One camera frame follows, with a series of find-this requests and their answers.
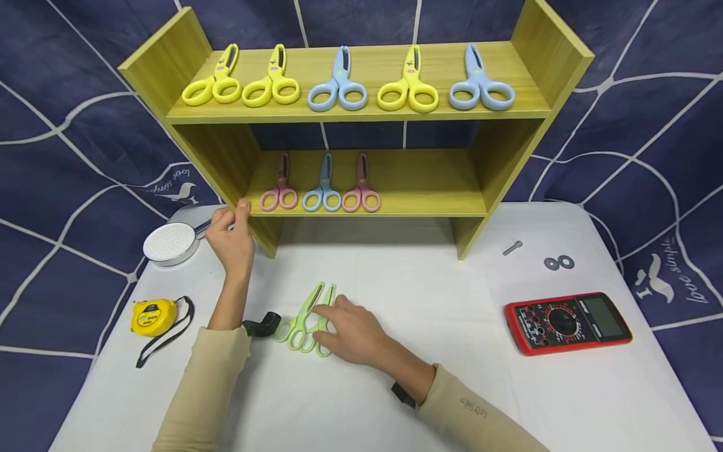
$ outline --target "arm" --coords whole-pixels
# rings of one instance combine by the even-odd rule
[[[254,259],[247,227],[249,203],[236,212],[213,214],[206,233],[226,271],[221,295],[207,328],[201,328],[191,359],[153,443],[153,452],[215,451],[236,379],[249,356],[251,339],[241,327]],[[236,223],[229,231],[228,227]]]
[[[414,399],[422,420],[449,435],[468,452],[548,452],[517,422],[467,388],[444,367],[430,365],[382,329],[377,318],[344,295],[332,307],[312,309],[328,318],[336,334],[314,339],[348,362],[375,367],[396,380]]]

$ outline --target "tape measure strap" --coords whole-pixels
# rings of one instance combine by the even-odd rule
[[[186,304],[188,304],[188,310],[186,311],[186,315],[181,319],[175,322],[165,333],[161,334],[160,336],[156,336],[155,338],[151,339],[148,344],[143,347],[143,350],[140,351],[140,355],[138,356],[138,361],[136,361],[136,368],[140,369],[145,365],[145,362],[148,361],[148,358],[150,358],[154,353],[156,353],[158,350],[161,350],[163,347],[167,346],[171,342],[175,341],[181,334],[184,333],[185,330],[188,329],[188,327],[191,325],[191,322],[193,322],[193,316],[196,313],[196,307],[193,305],[193,301],[189,297],[181,297],[175,301],[175,303],[178,304],[179,301],[184,300]],[[163,337],[168,334],[169,331],[172,331],[176,325],[183,322],[184,320],[189,319],[188,324],[184,326],[178,333],[172,335],[167,340],[161,342],[157,347],[155,347],[153,350],[150,351],[148,356],[144,357],[143,354],[148,351],[156,342],[163,339]]]

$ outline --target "black clip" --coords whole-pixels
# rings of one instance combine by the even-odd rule
[[[250,338],[265,338],[273,335],[279,323],[281,323],[281,316],[271,311],[266,313],[264,320],[260,323],[251,320],[241,322]]]

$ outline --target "yellow tape measure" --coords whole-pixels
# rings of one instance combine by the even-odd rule
[[[188,309],[186,315],[176,321],[179,312],[179,302],[184,300]],[[136,367],[141,368],[148,361],[148,358],[158,350],[175,341],[193,322],[193,314],[196,308],[193,301],[189,297],[181,297],[177,300],[169,300],[165,298],[146,300],[144,302],[134,303],[133,316],[131,317],[131,331],[141,336],[152,337],[148,344],[143,347],[136,361]],[[180,328],[174,328],[188,319],[188,323]],[[166,333],[173,334],[165,338]]]
[[[160,336],[174,325],[178,311],[176,302],[169,299],[138,302],[133,306],[131,331],[141,336]]]

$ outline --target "pink scissors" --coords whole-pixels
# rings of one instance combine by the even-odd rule
[[[341,206],[347,212],[356,212],[360,205],[364,206],[367,212],[376,212],[382,207],[382,198],[379,193],[369,189],[367,186],[367,180],[369,178],[369,167],[367,166],[367,154],[359,154],[359,161],[356,162],[356,188],[344,194],[341,198]],[[351,207],[346,207],[346,199],[354,197],[356,198],[356,204]],[[369,197],[377,198],[377,205],[369,207],[367,199]]]
[[[264,192],[263,195],[261,195],[261,199],[259,199],[259,204],[261,204],[261,210],[265,212],[269,212],[271,210],[276,209],[278,205],[281,205],[281,207],[285,209],[293,209],[296,207],[296,204],[299,202],[299,196],[296,193],[296,190],[289,188],[286,186],[286,179],[288,178],[288,154],[282,153],[281,154],[281,160],[278,163],[278,173],[276,176],[276,187],[272,188],[271,190],[268,190],[267,192]],[[284,197],[286,195],[293,195],[294,200],[291,201],[289,204],[284,204]],[[273,196],[273,204],[264,207],[264,201],[267,197]]]

